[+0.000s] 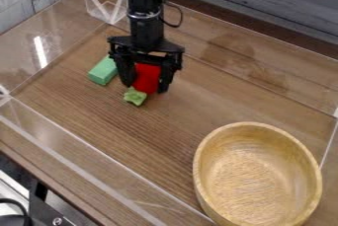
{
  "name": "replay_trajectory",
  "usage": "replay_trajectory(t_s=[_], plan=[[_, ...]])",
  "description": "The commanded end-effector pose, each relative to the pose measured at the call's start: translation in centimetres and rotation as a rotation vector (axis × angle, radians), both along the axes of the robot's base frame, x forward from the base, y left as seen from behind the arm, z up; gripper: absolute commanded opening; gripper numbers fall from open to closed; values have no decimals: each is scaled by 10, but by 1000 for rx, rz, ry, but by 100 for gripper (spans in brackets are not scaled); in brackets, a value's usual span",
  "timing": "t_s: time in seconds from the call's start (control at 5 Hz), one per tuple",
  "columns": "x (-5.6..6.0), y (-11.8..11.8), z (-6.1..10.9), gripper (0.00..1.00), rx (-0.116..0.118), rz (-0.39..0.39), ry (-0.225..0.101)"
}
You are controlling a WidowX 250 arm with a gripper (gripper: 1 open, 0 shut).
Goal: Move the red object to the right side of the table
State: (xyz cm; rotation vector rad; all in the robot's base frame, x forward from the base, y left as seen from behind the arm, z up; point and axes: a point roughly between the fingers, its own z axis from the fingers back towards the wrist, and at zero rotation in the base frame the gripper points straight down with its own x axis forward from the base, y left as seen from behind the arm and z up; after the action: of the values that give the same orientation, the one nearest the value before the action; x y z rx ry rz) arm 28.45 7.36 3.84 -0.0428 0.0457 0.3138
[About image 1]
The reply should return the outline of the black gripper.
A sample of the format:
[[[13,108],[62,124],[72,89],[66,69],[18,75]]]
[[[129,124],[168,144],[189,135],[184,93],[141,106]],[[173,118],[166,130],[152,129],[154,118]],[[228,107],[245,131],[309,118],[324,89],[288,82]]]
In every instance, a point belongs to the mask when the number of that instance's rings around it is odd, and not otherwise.
[[[132,86],[136,80],[136,63],[160,66],[157,93],[164,93],[169,89],[175,72],[181,69],[184,48],[166,39],[150,46],[136,46],[126,36],[109,37],[106,42],[108,56],[114,60],[121,83],[126,87]]]

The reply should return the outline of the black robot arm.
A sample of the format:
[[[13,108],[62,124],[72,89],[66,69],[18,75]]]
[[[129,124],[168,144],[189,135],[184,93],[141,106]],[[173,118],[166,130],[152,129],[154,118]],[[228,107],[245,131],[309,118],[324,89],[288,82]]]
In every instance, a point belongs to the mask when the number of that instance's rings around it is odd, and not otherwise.
[[[173,25],[165,21],[165,3],[166,0],[126,0],[130,33],[106,39],[121,83],[145,94],[164,93],[181,69],[184,48],[164,35],[164,25],[177,28],[180,22]]]

